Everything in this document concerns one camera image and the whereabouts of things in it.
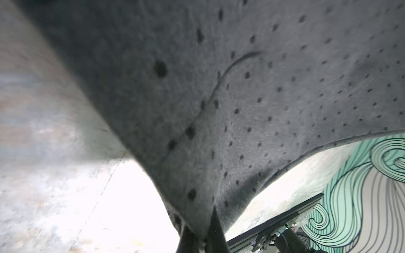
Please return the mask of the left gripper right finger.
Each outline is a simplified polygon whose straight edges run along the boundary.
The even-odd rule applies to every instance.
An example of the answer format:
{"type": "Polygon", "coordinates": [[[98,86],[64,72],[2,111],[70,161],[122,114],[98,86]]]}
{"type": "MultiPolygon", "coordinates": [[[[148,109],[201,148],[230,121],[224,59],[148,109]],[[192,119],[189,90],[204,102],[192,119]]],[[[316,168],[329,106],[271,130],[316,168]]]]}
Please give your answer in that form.
{"type": "Polygon", "coordinates": [[[206,253],[229,253],[229,248],[219,221],[216,207],[213,209],[211,223],[205,243],[206,253]]]}

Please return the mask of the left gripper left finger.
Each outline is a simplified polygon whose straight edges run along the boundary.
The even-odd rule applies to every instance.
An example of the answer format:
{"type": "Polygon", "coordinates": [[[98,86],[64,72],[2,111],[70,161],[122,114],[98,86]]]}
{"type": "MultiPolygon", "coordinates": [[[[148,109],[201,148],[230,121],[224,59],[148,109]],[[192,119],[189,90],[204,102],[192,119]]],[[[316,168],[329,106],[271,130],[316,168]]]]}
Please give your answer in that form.
{"type": "Polygon", "coordinates": [[[184,225],[176,253],[199,253],[199,238],[184,225]]]}

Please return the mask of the grey dotted skirt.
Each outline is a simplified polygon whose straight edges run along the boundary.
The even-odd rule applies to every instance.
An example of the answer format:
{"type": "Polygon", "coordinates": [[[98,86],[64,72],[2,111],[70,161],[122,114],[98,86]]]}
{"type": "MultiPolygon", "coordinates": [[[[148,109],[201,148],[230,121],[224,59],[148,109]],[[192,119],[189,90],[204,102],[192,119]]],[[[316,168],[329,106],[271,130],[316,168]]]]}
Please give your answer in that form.
{"type": "Polygon", "coordinates": [[[18,1],[200,238],[322,150],[405,130],[404,1],[18,1]]]}

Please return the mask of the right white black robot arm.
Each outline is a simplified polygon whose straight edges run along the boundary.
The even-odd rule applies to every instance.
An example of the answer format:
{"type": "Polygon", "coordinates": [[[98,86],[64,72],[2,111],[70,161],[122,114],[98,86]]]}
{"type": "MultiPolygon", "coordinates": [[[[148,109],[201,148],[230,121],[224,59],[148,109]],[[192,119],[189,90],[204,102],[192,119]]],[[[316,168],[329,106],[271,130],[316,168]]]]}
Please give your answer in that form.
{"type": "Polygon", "coordinates": [[[290,228],[276,233],[277,238],[274,240],[274,245],[280,253],[326,253],[323,250],[307,247],[290,228]]]}

